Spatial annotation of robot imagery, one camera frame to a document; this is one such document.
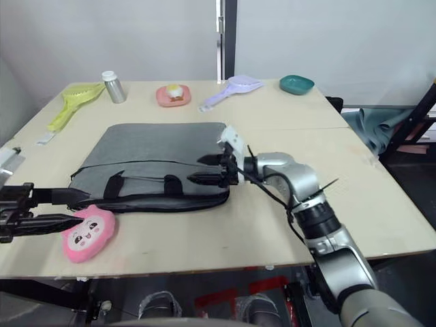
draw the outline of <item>bottle cap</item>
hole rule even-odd
[[[102,79],[105,82],[110,82],[111,80],[116,80],[117,78],[118,76],[116,76],[116,74],[112,70],[102,72]]]

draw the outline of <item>green dish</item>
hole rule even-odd
[[[308,78],[298,75],[288,75],[280,79],[280,89],[295,95],[304,95],[309,92],[315,83]]]

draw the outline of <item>floor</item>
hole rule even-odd
[[[436,229],[436,149],[425,157],[397,153],[389,162],[388,169],[408,193],[418,208]],[[375,273],[380,289],[403,305],[425,326],[436,321],[436,251],[392,259],[377,263]],[[248,294],[248,284],[260,279],[286,276],[289,280],[304,279],[301,268],[276,268],[274,270],[244,270],[236,272],[211,272],[189,275],[166,275],[122,279],[101,279],[95,295],[101,300],[111,300],[112,310],[94,324],[134,320],[138,305],[147,295],[160,290],[170,290],[180,302],[184,316],[195,316],[194,299],[213,292],[236,288],[238,294]],[[69,281],[51,281],[57,287],[68,288]],[[283,296],[280,291],[267,293],[289,326]],[[305,298],[313,326],[340,326],[337,316],[327,311],[319,298]],[[226,304],[208,307],[212,317],[229,317]],[[6,294],[0,295],[0,326],[63,325],[73,326],[75,314],[68,309],[38,305]]]

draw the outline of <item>pink plate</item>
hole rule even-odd
[[[156,100],[157,103],[162,107],[177,107],[188,104],[191,101],[191,92],[189,91],[189,87],[186,85],[181,85],[183,89],[183,99],[171,101],[168,94],[166,94],[166,86],[159,88],[156,91]]]

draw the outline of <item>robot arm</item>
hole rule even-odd
[[[243,141],[231,127],[224,130],[219,144],[222,155],[208,155],[198,161],[220,165],[221,176],[194,174],[189,180],[228,186],[248,179],[262,189],[262,185],[274,187],[283,198],[275,200],[286,208],[291,228],[292,220],[297,221],[304,235],[302,241],[315,260],[317,283],[324,290],[322,298],[330,303],[332,312],[340,314],[343,326],[421,326],[389,295],[377,290],[371,267],[328,204],[312,168],[286,153],[244,157]]]

